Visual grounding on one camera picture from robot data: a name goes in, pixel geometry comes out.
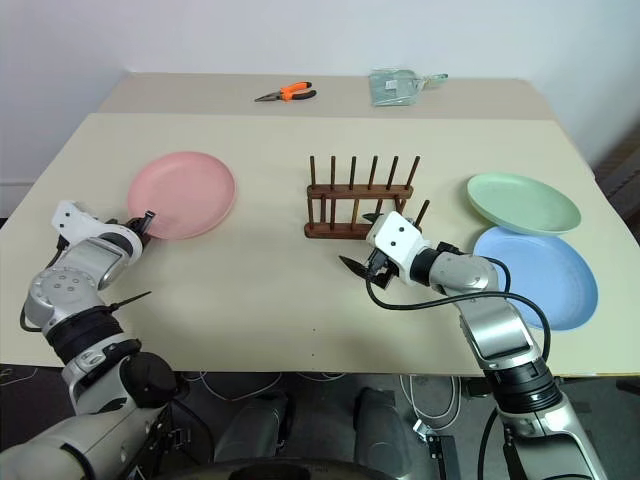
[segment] pink plate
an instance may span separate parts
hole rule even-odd
[[[226,217],[236,194],[229,168],[200,152],[175,152],[151,162],[136,176],[127,203],[132,217],[151,210],[149,234],[169,240],[195,237]]]

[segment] orange handle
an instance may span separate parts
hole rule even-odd
[[[289,85],[288,87],[282,87],[280,89],[280,94],[282,95],[282,100],[288,102],[293,99],[293,93],[298,90],[304,90],[305,88],[309,88],[311,86],[311,82],[298,82],[293,85]]]

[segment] wooden dish rack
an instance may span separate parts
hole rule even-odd
[[[393,177],[398,166],[398,156],[393,157],[391,171],[386,184],[374,184],[376,167],[378,164],[378,156],[373,157],[371,170],[369,172],[369,182],[366,184],[355,184],[356,173],[356,157],[351,157],[351,174],[348,184],[336,184],[336,157],[331,156],[331,183],[316,183],[316,162],[315,157],[311,155],[309,158],[309,166],[311,169],[311,184],[307,187],[307,209],[309,213],[309,222],[304,226],[304,234],[308,238],[328,238],[343,240],[364,240],[371,230],[372,223],[357,223],[358,208],[360,200],[377,200],[375,214],[380,214],[382,202],[384,200],[393,200],[395,210],[402,214],[407,200],[413,194],[411,182],[416,173],[416,169],[420,163],[420,156],[416,156],[411,167],[409,178],[404,184],[393,184]],[[313,201],[320,201],[320,221],[316,222],[313,212]],[[338,200],[352,200],[353,210],[351,214],[351,222],[336,222],[336,203]],[[330,204],[329,221],[327,221],[327,202]],[[422,208],[415,220],[416,227],[419,228],[422,217],[427,211],[429,200],[425,200]]]

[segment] plate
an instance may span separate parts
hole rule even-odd
[[[467,193],[482,216],[514,232],[560,235],[580,225],[580,210],[567,196],[532,178],[484,173],[469,180]]]
[[[598,285],[591,269],[558,237],[521,235],[494,227],[480,236],[473,253],[502,260],[511,272],[511,292],[535,302],[552,330],[584,325],[596,310]],[[497,271],[500,288],[504,288],[504,274],[500,268]],[[533,310],[518,301],[511,302],[527,324],[542,328]]]
[[[149,234],[164,239],[195,237],[211,230],[229,213],[236,183],[229,168],[201,152],[175,152],[143,168],[129,188],[132,217],[151,210]]]

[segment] blue plate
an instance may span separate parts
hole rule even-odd
[[[511,291],[535,302],[552,330],[572,330],[584,325],[598,305],[598,285],[587,262],[558,237],[534,237],[495,227],[484,232],[475,255],[502,260],[511,272]],[[500,287],[504,274],[500,268]],[[542,328],[538,316],[526,305],[512,302],[529,325]]]

